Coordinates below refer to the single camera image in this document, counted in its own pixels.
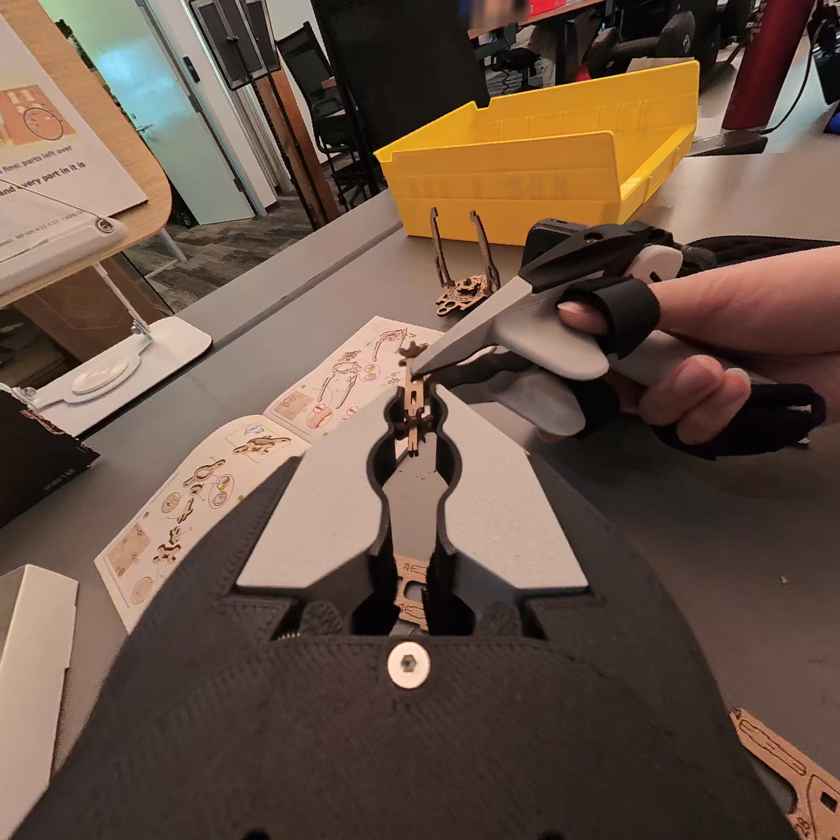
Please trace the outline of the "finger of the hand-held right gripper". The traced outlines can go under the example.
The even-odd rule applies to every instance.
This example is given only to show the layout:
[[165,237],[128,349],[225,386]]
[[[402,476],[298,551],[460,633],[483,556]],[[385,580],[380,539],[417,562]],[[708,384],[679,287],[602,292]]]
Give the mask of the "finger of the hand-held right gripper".
[[489,347],[501,347],[564,379],[588,382],[609,371],[595,337],[567,327],[558,313],[564,285],[536,291],[515,276],[413,360],[429,375]]
[[489,379],[496,402],[555,437],[569,438],[585,429],[585,415],[564,381],[540,367],[503,371]]

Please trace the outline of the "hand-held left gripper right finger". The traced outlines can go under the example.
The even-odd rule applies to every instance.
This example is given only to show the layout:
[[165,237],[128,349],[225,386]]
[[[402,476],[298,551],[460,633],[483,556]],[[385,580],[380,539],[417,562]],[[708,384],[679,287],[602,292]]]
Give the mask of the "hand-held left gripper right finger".
[[584,592],[585,573],[527,452],[454,393],[434,389],[438,442],[454,456],[439,537],[471,610]]

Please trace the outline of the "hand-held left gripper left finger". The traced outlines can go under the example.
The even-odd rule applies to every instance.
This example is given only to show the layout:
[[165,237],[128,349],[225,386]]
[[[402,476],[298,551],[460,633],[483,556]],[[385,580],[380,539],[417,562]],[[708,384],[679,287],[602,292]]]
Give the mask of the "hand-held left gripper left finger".
[[282,492],[237,579],[247,592],[357,607],[374,591],[371,560],[390,532],[384,484],[396,471],[393,386],[314,444]]

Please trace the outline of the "wooden slotted rod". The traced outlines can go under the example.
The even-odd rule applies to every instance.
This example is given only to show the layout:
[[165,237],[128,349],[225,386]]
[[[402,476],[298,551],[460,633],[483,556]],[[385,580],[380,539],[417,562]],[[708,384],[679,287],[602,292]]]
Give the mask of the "wooden slotted rod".
[[405,444],[405,455],[415,458],[420,455],[427,436],[436,430],[436,418],[426,404],[424,378],[412,373],[408,360],[404,361],[404,367],[402,408],[396,413],[393,426],[396,441]]

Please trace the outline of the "partly built wooden model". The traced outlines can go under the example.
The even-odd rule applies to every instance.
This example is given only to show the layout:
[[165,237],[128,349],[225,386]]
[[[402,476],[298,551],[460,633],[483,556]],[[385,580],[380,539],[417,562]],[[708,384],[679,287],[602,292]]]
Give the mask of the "partly built wooden model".
[[445,262],[438,230],[438,210],[435,206],[430,209],[429,218],[437,277],[441,288],[444,290],[436,300],[436,314],[439,317],[445,317],[453,312],[468,312],[490,298],[501,287],[499,272],[491,256],[490,244],[484,226],[478,213],[476,211],[470,212],[469,219],[476,227],[479,249],[485,262],[485,272],[454,281],[448,273]]

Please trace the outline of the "black model kit box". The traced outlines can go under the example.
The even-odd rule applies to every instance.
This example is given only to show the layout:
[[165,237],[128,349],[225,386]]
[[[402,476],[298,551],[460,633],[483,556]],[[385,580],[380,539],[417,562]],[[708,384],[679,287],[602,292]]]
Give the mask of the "black model kit box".
[[79,477],[99,454],[1,392],[1,526]]

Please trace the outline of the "laser-cut wooden parts sheet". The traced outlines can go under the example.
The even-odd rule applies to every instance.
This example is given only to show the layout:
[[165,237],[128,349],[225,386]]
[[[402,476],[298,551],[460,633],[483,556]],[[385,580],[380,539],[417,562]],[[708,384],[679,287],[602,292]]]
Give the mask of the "laser-cut wooden parts sheet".
[[839,838],[839,781],[747,710],[730,711],[741,745],[793,791],[787,819],[802,839]]

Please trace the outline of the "person's right hand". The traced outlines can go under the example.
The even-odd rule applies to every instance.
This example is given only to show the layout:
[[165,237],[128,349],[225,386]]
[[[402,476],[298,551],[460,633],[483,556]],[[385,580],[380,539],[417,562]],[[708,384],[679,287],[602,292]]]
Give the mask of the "person's right hand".
[[718,437],[751,395],[748,372],[809,385],[839,420],[839,247],[814,248],[654,284],[658,329],[706,353],[681,362],[650,387],[611,372],[605,380],[624,414],[675,427],[682,444]]

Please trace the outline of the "wide yellow plastic bin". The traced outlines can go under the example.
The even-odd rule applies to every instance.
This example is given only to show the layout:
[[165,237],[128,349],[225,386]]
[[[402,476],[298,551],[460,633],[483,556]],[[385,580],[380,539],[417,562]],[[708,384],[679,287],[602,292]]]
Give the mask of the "wide yellow plastic bin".
[[623,224],[686,157],[697,127],[693,59],[469,102],[374,155],[408,235],[523,246],[544,218]]

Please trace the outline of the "illustrated instruction booklet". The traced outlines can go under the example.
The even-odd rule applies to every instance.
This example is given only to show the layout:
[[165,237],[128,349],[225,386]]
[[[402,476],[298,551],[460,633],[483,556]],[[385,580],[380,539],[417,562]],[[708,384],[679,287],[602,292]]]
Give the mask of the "illustrated instruction booklet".
[[289,458],[405,380],[402,350],[442,333],[375,317],[259,414],[226,423],[175,468],[95,559],[128,633],[189,551]]

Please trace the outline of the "black flat stand base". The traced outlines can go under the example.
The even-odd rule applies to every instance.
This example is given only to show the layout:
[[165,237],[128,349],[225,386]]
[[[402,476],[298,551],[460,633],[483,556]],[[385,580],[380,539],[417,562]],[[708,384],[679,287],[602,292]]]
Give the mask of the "black flat stand base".
[[769,136],[758,131],[734,130],[705,139],[694,139],[688,157],[761,154]]

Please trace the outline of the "black office chair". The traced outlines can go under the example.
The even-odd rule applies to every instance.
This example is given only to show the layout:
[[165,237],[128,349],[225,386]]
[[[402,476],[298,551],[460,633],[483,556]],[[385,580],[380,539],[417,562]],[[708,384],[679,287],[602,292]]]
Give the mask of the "black office chair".
[[327,158],[332,181],[344,210],[371,197],[364,166],[378,186],[382,169],[372,155],[372,137],[355,100],[345,106],[328,58],[309,21],[276,40],[276,47],[308,105],[317,150]]
[[619,1],[587,50],[589,78],[623,74],[634,59],[689,59],[705,82],[717,62],[725,1]]

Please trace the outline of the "white stand base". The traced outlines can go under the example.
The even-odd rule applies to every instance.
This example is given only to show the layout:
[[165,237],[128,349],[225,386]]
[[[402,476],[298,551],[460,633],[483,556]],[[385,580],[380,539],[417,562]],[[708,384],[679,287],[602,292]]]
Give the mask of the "white stand base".
[[103,265],[97,262],[93,269],[131,316],[131,335],[41,388],[1,384],[3,393],[74,437],[197,359],[213,342],[177,317],[147,323]]

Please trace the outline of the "red pillar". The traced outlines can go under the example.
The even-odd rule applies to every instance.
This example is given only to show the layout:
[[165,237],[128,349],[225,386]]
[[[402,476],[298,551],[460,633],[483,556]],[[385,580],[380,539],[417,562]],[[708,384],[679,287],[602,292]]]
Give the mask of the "red pillar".
[[815,1],[759,1],[721,127],[757,130],[770,125],[784,81]]

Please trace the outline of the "black partition panel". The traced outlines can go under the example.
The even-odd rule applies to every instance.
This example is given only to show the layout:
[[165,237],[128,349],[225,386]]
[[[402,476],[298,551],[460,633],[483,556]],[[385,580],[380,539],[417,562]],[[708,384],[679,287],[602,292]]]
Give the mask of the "black partition panel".
[[371,151],[457,108],[490,102],[454,1],[313,1],[339,84]]

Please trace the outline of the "white cardboard box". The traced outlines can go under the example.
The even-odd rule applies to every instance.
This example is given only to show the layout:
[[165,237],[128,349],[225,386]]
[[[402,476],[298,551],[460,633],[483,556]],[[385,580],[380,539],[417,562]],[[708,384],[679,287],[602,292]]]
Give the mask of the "white cardboard box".
[[78,583],[27,564],[1,578],[1,838],[52,773]]

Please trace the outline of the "wooden display board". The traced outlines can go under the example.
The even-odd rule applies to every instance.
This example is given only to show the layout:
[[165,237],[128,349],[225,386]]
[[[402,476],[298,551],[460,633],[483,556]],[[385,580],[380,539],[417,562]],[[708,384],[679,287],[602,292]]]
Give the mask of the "wooden display board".
[[122,242],[29,280],[17,289],[4,291],[1,296],[4,308],[160,233],[172,209],[172,193],[161,166],[130,121],[85,67],[40,3],[2,1],[1,10],[2,19],[55,82],[71,110],[81,116],[147,197],[145,203],[117,215],[128,230]]

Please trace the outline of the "white instruction sheet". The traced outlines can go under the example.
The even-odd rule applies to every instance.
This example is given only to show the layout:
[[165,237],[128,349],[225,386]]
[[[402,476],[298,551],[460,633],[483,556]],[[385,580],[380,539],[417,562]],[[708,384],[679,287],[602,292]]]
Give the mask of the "white instruction sheet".
[[1,130],[3,295],[123,243],[147,196],[4,20]]

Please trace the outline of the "pale door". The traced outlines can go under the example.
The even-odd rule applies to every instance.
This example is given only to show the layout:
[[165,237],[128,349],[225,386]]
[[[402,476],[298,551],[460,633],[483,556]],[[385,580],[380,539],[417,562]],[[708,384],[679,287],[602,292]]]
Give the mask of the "pale door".
[[44,1],[41,5],[52,19],[70,28],[199,224],[255,215],[137,2]]

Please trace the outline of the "wooden cutout frame piece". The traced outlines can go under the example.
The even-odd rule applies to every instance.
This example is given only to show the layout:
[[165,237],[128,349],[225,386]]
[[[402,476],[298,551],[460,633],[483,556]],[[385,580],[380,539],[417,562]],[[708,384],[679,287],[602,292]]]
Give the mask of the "wooden cutout frame piece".
[[394,634],[427,634],[424,605],[427,593],[429,560],[418,560],[404,554],[394,555],[397,586],[394,604],[398,609]]

